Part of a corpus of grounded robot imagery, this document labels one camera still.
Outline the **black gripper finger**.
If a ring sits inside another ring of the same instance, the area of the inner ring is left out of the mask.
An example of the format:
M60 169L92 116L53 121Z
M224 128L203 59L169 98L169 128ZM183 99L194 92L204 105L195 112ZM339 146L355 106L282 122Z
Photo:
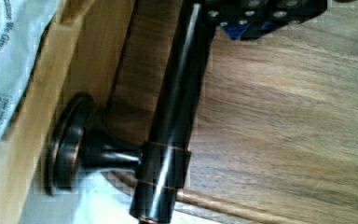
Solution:
M327 0L205 0L205 8L231 40L251 41L322 15Z

